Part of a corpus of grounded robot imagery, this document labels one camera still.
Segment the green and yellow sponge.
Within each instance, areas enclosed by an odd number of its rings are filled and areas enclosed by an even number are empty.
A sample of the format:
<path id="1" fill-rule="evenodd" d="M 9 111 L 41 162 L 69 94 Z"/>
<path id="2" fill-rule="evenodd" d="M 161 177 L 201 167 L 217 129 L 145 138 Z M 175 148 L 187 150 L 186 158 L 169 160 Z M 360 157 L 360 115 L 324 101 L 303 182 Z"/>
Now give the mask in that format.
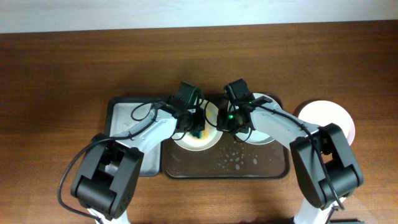
<path id="1" fill-rule="evenodd" d="M 203 131 L 190 132 L 190 135 L 193 138 L 201 139 L 203 137 Z"/>

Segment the cream plate with red stain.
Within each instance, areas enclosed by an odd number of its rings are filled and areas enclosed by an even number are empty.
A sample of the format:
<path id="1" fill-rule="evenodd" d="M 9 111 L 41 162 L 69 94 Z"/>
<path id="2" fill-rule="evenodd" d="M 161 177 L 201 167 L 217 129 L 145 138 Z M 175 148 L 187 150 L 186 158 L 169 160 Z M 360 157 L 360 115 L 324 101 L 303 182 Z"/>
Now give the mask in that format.
<path id="1" fill-rule="evenodd" d="M 174 142 L 183 149 L 188 151 L 204 151 L 213 147 L 221 139 L 223 133 L 211 125 L 216 125 L 218 108 L 213 103 L 207 104 L 207 102 L 207 100 L 204 100 L 201 105 L 201 108 L 206 111 L 206 117 L 208 119 L 205 120 L 205 129 L 203 130 L 203 137 L 201 139 L 193 138 L 190 133 L 184 136 L 182 136 L 182 133 L 176 133 L 172 136 Z"/>

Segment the pale green plate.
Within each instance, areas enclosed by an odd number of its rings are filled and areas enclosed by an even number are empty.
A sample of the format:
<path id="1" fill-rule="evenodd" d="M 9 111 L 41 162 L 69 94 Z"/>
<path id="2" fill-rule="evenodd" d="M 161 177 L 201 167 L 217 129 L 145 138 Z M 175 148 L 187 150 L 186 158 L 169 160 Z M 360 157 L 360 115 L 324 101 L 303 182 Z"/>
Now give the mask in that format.
<path id="1" fill-rule="evenodd" d="M 266 95 L 263 93 L 253 93 L 253 95 L 255 98 L 260 98 L 262 96 L 265 96 L 266 98 L 271 99 L 271 101 L 276 104 L 276 108 L 282 109 L 282 103 L 277 101 L 276 98 L 270 95 Z M 253 144 L 253 145 L 264 145 L 274 141 L 274 138 L 270 137 L 268 134 L 262 133 L 257 130 L 252 131 L 251 129 L 249 129 L 248 133 L 234 134 L 234 138 L 236 139 L 236 141 L 246 142 L 248 144 Z"/>

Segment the white pinkish plate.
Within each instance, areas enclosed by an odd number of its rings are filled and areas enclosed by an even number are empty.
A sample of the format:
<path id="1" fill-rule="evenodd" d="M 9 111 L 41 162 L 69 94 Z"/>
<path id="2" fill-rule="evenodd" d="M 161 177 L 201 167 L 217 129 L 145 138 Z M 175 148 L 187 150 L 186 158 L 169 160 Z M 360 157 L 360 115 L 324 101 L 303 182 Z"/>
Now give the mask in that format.
<path id="1" fill-rule="evenodd" d="M 338 125 L 349 145 L 352 145 L 356 134 L 351 115 L 340 105 L 327 100 L 315 100 L 305 104 L 299 110 L 298 118 L 312 124 L 326 126 L 330 123 Z"/>

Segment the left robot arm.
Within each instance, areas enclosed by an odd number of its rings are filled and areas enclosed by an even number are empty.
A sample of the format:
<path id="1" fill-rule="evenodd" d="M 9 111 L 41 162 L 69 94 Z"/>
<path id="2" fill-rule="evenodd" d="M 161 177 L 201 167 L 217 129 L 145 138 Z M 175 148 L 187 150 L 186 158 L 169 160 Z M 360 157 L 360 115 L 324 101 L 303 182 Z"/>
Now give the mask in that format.
<path id="1" fill-rule="evenodd" d="M 204 130 L 203 100 L 202 90 L 183 82 L 173 96 L 150 102 L 131 128 L 97 134 L 72 160 L 82 162 L 70 193 L 82 207 L 96 211 L 78 214 L 96 223 L 119 218 L 134 195 L 144 155 L 176 133 Z"/>

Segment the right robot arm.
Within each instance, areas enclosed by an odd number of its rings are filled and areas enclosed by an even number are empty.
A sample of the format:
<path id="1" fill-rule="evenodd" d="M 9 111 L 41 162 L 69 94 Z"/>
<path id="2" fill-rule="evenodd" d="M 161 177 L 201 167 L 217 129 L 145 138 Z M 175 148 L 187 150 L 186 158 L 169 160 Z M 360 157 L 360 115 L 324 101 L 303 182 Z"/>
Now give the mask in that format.
<path id="1" fill-rule="evenodd" d="M 218 112 L 218 130 L 259 131 L 291 152 L 304 200 L 290 223 L 329 223 L 336 211 L 344 210 L 343 201 L 363 185 L 364 177 L 338 125 L 304 122 L 272 98 L 256 98 L 243 79 L 227 84 L 224 95 L 229 106 Z"/>

